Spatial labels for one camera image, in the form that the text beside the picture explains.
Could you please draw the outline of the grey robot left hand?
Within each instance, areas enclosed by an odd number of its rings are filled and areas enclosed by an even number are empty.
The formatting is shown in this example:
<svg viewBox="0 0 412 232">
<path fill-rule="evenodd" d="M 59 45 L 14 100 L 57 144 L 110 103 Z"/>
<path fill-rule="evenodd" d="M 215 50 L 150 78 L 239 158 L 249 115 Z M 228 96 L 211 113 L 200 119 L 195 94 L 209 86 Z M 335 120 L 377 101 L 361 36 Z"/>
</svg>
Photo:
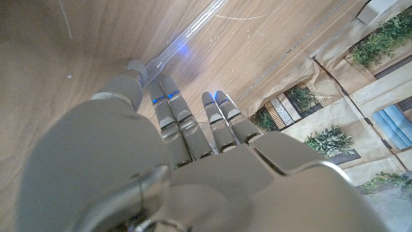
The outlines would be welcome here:
<svg viewBox="0 0 412 232">
<path fill-rule="evenodd" d="M 26 161 L 18 231 L 385 231 L 341 168 L 263 133 L 223 93 L 211 148 L 174 81 L 140 61 L 72 108 Z"/>
</svg>

